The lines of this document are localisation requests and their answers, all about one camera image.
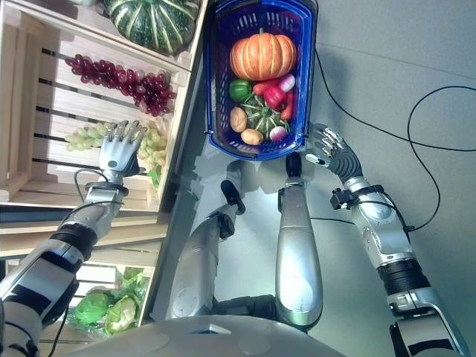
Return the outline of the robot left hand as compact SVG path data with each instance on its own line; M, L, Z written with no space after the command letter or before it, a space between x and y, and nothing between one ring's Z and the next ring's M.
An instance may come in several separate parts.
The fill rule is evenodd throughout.
M147 128L137 120L112 123L106 130L98 158L99 168L116 172L123 177L139 174L138 150L147 133Z

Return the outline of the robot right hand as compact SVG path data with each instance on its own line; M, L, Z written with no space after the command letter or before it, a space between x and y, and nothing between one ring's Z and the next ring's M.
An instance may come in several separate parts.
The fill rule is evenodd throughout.
M305 159L319 167L328 169L335 174L343 184L350 179L363 176L358 156L340 134L329 126L315 124L315 146L317 153L307 153Z

